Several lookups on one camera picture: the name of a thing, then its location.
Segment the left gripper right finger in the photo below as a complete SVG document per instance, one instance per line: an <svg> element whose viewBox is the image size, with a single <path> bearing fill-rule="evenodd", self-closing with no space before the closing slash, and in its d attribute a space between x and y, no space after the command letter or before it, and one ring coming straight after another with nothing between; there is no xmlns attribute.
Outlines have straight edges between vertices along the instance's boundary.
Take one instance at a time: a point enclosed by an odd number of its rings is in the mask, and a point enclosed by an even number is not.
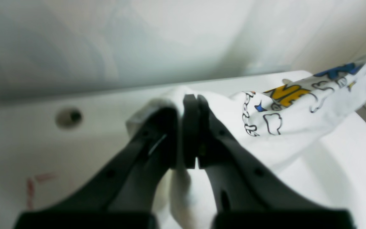
<svg viewBox="0 0 366 229"><path fill-rule="evenodd" d="M348 210L319 205L283 183L245 150L197 97L199 167L212 185L217 216L213 229L354 229Z"/></svg>

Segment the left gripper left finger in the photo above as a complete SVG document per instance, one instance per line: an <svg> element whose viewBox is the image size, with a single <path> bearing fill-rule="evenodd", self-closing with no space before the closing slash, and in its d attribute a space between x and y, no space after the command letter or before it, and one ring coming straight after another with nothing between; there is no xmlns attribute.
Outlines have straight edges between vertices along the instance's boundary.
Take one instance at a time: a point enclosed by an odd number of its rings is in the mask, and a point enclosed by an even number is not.
<svg viewBox="0 0 366 229"><path fill-rule="evenodd" d="M178 113L161 108L87 184L16 229L158 229L151 212L158 183L178 162Z"/></svg>

